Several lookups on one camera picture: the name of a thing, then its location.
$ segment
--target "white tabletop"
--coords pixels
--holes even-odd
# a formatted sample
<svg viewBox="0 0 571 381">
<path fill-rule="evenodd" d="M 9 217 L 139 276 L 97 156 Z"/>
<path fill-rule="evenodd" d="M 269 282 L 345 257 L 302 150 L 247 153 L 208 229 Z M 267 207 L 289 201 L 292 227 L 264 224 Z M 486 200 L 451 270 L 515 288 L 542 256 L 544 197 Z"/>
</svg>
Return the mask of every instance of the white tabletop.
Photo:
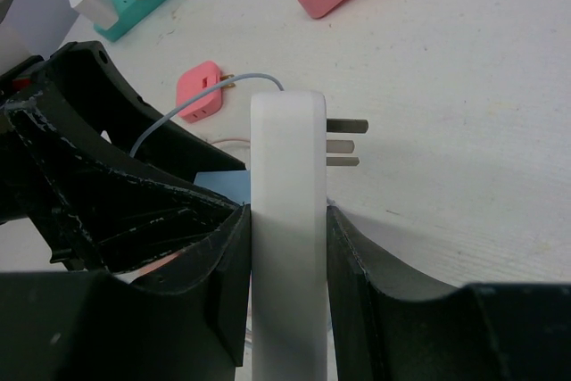
<svg viewBox="0 0 571 381">
<path fill-rule="evenodd" d="M 360 166 L 329 168 L 328 193 L 371 238 L 454 285 L 560 281 L 571 279 L 570 23 L 569 0 L 349 0 L 319 21 L 296 0 L 169 0 L 103 43 L 161 112 L 206 60 L 323 92 L 330 117 L 370 122 L 355 137 Z M 79 18 L 66 40 L 90 39 L 102 40 Z M 248 137 L 250 96 L 269 88 L 240 82 L 185 127 Z"/>
</svg>

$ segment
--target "light blue block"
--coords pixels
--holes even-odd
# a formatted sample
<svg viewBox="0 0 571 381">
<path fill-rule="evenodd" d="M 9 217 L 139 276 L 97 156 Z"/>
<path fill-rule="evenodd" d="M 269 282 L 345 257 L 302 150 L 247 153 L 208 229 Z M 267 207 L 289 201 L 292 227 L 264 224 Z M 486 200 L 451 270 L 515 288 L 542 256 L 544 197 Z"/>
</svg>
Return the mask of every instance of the light blue block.
<svg viewBox="0 0 571 381">
<path fill-rule="evenodd" d="M 240 204 L 250 203 L 250 171 L 207 171 L 196 174 L 194 184 Z"/>
<path fill-rule="evenodd" d="M 115 42 L 133 29 L 144 17 L 159 7 L 165 0 L 112 0 L 119 15 L 113 27 L 103 30 L 98 25 L 94 29 L 106 39 Z"/>
</svg>

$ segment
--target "metal prong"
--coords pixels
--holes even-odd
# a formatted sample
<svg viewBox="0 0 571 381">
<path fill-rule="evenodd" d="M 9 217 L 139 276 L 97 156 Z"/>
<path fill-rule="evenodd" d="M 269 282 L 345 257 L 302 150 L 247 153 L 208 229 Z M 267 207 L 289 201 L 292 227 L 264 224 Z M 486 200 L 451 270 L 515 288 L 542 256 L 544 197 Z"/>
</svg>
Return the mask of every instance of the metal prong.
<svg viewBox="0 0 571 381">
<path fill-rule="evenodd" d="M 368 120 L 327 120 L 327 133 L 364 134 Z"/>
<path fill-rule="evenodd" d="M 356 156 L 328 156 L 328 167 L 357 167 L 359 158 Z"/>
<path fill-rule="evenodd" d="M 224 76 L 220 76 L 220 80 L 226 80 L 226 79 L 230 79 L 233 77 L 234 77 L 234 75 L 224 75 Z M 236 84 L 232 83 L 232 84 L 225 85 L 223 88 L 227 89 L 227 88 L 233 88 L 235 86 L 236 86 Z"/>
<path fill-rule="evenodd" d="M 354 150 L 352 140 L 327 140 L 327 153 L 353 153 Z"/>
</svg>

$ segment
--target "green power strip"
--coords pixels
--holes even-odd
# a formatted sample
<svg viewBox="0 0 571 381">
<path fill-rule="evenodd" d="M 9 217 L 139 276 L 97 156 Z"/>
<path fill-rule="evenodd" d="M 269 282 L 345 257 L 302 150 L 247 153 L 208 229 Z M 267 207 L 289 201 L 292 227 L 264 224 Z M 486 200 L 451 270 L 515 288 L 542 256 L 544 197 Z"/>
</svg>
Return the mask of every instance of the green power strip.
<svg viewBox="0 0 571 381">
<path fill-rule="evenodd" d="M 115 42 L 133 29 L 144 17 L 159 7 L 165 0 L 112 0 L 119 20 L 107 30 L 94 25 L 97 33 Z"/>
</svg>

